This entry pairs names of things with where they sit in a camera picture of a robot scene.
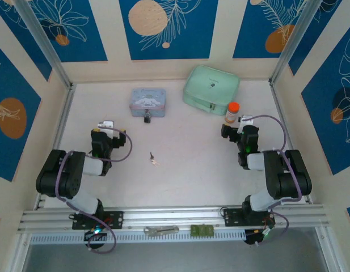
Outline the mint green zip pouch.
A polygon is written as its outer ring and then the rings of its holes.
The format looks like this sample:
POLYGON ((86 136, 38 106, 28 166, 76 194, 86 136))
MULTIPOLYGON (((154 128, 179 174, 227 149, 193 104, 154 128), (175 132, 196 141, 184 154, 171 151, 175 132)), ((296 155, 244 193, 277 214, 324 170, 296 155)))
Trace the mint green zip pouch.
POLYGON ((240 78, 234 74, 198 65, 183 88, 183 101, 207 113, 224 116, 238 93, 240 78))

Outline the green terminal block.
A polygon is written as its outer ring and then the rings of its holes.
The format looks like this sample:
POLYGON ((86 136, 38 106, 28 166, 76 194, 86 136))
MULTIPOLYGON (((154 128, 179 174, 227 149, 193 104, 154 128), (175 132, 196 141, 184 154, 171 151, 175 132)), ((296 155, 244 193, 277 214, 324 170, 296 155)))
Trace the green terminal block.
POLYGON ((191 225, 190 235, 193 237, 213 237, 214 227, 212 225, 201 224, 201 225, 191 225))

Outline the aluminium mounting rail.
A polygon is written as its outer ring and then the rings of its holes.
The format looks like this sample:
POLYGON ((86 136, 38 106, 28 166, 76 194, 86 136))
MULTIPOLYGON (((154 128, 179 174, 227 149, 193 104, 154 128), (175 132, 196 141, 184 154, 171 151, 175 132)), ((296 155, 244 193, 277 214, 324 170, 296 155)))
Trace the aluminium mounting rail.
MULTIPOLYGON (((145 227, 177 226, 189 230, 191 225, 213 225, 215 230, 226 228, 227 221, 221 216, 220 208, 215 207, 168 207, 168 208, 109 208, 109 211, 124 212, 122 231, 140 231, 145 227)), ((322 205, 283 205, 273 209, 275 226, 328 227, 330 225, 322 205)), ((69 215, 70 208, 38 209, 23 212, 18 225, 18 233, 56 233, 74 232, 69 215)))

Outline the black controller board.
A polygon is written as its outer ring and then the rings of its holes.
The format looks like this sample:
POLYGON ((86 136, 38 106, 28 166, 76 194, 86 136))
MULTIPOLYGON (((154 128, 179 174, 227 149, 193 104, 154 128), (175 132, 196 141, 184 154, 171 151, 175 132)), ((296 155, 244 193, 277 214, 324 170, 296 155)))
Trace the black controller board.
POLYGON ((245 230, 246 239, 245 243, 247 245, 258 245, 264 238, 271 232, 271 228, 266 227, 265 229, 247 229, 245 230))
POLYGON ((84 233, 83 241, 89 250, 95 250, 101 248, 104 243, 101 241, 106 241, 107 234, 99 230, 87 231, 84 233))

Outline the orange capped bottle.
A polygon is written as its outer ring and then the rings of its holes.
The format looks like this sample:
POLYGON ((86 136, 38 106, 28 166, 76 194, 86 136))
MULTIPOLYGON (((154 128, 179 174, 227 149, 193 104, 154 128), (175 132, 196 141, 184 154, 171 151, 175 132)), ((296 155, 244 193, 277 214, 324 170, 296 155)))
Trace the orange capped bottle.
POLYGON ((240 105, 237 102, 231 102, 228 105, 227 112, 225 114, 225 121, 228 124, 232 124, 237 120, 240 105))

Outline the aluminium frame post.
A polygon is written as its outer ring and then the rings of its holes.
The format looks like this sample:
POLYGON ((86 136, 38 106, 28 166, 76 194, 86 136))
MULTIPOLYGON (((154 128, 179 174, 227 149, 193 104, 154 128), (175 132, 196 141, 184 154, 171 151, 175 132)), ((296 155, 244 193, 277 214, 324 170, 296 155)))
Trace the aluminium frame post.
POLYGON ((26 0, 12 0, 12 2, 26 27, 30 31, 32 37, 35 39, 35 42, 45 55, 45 58, 56 72, 59 80, 68 90, 71 90, 72 82, 70 81, 64 67, 62 66, 59 56, 57 55, 53 45, 48 39, 47 34, 43 30, 29 3, 26 0))
POLYGON ((307 0, 305 9, 301 12, 300 17, 294 27, 294 30, 282 51, 275 69, 269 78, 269 85, 274 87, 279 79, 283 69, 288 64, 300 41, 302 40, 308 26, 310 25, 315 13, 319 9, 322 0, 307 0))

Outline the light blue cartoon tin box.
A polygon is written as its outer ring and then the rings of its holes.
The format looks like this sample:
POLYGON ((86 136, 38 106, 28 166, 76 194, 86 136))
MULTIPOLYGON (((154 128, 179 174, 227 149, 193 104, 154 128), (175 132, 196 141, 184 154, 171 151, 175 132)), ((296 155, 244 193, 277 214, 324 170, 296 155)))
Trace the light blue cartoon tin box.
POLYGON ((166 107, 166 90, 164 88, 135 88, 131 91, 129 108, 132 116, 164 117, 166 107))

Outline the silver wrench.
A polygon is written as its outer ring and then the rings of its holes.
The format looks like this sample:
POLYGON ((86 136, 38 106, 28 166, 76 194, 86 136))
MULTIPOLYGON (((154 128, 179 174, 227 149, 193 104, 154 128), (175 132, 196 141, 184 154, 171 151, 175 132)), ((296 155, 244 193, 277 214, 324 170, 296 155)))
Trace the silver wrench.
POLYGON ((144 233, 149 237, 169 235, 179 232, 178 226, 157 226, 157 227, 144 227, 144 233))

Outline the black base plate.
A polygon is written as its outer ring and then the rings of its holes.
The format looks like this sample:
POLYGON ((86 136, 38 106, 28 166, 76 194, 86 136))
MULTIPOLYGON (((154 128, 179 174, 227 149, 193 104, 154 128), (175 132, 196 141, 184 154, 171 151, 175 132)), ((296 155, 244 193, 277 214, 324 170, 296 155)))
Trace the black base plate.
MULTIPOLYGON (((103 211, 95 214, 97 218, 102 220, 113 230, 122 229, 123 215, 123 211, 103 211)), ((72 220, 73 230, 90 230, 95 227, 104 228, 101 223, 82 214, 70 214, 69 219, 72 220)))
POLYGON ((274 226, 275 219, 267 211, 244 212, 242 209, 224 209, 226 227, 274 226))

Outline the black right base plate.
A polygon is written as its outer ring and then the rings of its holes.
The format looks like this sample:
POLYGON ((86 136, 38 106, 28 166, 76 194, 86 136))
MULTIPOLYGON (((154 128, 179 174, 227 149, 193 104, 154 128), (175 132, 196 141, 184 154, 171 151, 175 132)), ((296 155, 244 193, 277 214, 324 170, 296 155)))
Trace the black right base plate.
POLYGON ((224 209, 226 227, 274 226, 275 219, 267 211, 244 212, 242 209, 224 209))

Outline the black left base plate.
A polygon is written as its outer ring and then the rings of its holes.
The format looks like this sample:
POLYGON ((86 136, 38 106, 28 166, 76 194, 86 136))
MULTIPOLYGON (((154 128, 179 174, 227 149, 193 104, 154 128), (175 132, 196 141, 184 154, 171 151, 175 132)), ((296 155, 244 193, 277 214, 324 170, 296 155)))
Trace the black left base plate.
MULTIPOLYGON (((102 220, 113 230, 122 229, 123 215, 123 211, 103 211, 95 214, 97 218, 102 220)), ((72 220, 73 230, 90 230, 95 227, 104 228, 101 223, 82 214, 70 214, 69 219, 72 220)))

